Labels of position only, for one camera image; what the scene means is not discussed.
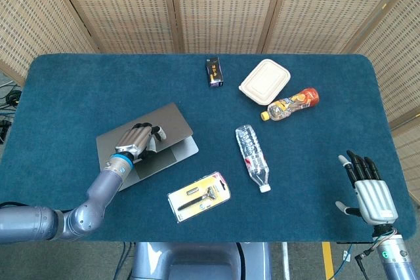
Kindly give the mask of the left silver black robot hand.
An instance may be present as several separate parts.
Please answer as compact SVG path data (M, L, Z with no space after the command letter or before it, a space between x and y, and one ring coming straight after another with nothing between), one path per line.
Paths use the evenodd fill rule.
M117 142L115 153L126 156L131 162L145 160L157 153L156 141L165 139L166 133L160 126L137 123Z

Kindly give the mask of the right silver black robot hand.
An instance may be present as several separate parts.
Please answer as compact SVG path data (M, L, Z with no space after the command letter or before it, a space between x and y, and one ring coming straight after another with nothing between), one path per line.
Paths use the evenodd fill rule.
M347 157L339 155L338 160L346 170L358 207L349 207L340 201L336 201L335 206L347 216L362 218L370 226L395 223L398 212L376 164L369 157L362 158L350 150L346 153Z

